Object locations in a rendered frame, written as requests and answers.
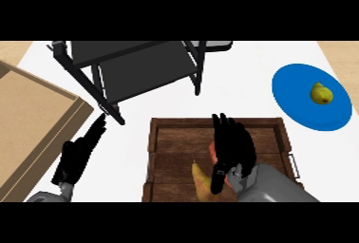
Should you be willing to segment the brown wooden tray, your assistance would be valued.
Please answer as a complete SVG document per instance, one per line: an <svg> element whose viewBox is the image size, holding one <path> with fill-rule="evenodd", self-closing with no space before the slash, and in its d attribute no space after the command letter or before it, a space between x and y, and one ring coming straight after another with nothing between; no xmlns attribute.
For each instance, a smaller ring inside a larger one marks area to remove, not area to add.
<svg viewBox="0 0 359 243"><path fill-rule="evenodd" d="M289 137L280 118L234 118L249 132L257 160L270 164L291 179L298 179L291 162ZM212 121L205 118L152 118L149 134L149 167L143 185L143 202L196 202L190 173L196 162L209 176L212 164L208 144Z"/></svg>

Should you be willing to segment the tan wooden box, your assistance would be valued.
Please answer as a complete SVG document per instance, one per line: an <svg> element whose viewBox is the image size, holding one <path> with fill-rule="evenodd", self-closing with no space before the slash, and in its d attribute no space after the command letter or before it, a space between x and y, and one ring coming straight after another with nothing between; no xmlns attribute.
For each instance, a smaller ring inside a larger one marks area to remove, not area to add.
<svg viewBox="0 0 359 243"><path fill-rule="evenodd" d="M93 107L63 88L0 60L0 202L20 202Z"/></svg>

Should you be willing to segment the yellow-green pear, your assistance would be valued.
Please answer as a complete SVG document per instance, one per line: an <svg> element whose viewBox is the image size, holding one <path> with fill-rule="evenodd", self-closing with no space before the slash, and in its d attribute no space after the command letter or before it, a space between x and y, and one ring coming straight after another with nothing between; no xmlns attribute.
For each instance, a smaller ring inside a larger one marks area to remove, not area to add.
<svg viewBox="0 0 359 243"><path fill-rule="evenodd" d="M333 94L327 87L316 82L311 88L310 97L314 103L329 104L333 100Z"/></svg>

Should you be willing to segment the black tiered shelf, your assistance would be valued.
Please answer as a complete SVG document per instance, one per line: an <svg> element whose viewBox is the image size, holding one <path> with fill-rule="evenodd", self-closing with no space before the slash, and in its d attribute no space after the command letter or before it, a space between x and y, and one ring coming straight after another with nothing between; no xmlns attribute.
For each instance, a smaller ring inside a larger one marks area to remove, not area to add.
<svg viewBox="0 0 359 243"><path fill-rule="evenodd" d="M106 115L124 123L118 103L181 78L200 87L205 54L230 41L54 41L53 58Z"/></svg>

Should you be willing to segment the blue round plate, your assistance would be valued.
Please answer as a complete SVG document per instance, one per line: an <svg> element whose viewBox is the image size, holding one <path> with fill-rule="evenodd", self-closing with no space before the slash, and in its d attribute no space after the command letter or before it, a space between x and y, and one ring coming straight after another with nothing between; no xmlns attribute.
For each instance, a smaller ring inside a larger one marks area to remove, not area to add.
<svg viewBox="0 0 359 243"><path fill-rule="evenodd" d="M332 91L329 104L311 100L314 83ZM319 68L304 64L282 66L271 78L271 94L277 105L291 119L317 131L341 129L351 117L351 102L336 79Z"/></svg>

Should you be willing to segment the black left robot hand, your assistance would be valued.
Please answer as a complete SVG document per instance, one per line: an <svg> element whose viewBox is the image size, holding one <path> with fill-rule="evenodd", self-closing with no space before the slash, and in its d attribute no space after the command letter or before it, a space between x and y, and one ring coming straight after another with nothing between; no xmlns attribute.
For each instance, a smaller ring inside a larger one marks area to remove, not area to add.
<svg viewBox="0 0 359 243"><path fill-rule="evenodd" d="M73 185L81 178L90 155L96 148L100 136L106 130L104 115L100 114L85 135L75 141L66 141L62 146L60 162L51 178L54 185Z"/></svg>

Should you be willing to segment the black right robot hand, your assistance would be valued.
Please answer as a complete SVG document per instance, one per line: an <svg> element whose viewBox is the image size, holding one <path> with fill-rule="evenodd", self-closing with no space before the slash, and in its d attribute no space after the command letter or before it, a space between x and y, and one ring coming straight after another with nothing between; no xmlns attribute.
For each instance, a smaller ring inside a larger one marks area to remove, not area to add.
<svg viewBox="0 0 359 243"><path fill-rule="evenodd" d="M224 181L236 166L234 173L246 178L255 166L257 154L252 138L240 122L227 118L224 114L211 115L214 128L214 152L217 161L212 165L209 191L214 195L221 193Z"/></svg>

